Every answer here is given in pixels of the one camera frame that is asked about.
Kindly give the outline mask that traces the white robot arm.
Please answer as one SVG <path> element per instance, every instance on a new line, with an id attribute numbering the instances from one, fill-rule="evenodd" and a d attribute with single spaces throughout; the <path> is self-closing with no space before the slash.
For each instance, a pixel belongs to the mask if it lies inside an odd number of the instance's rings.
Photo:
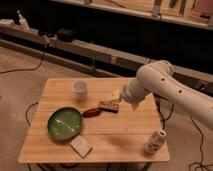
<path id="1" fill-rule="evenodd" d="M 180 83 L 172 77 L 173 66 L 165 60 L 141 66 L 136 77 L 121 89 L 121 98 L 139 104 L 149 93 L 157 94 L 195 117 L 213 131 L 213 98 Z"/>

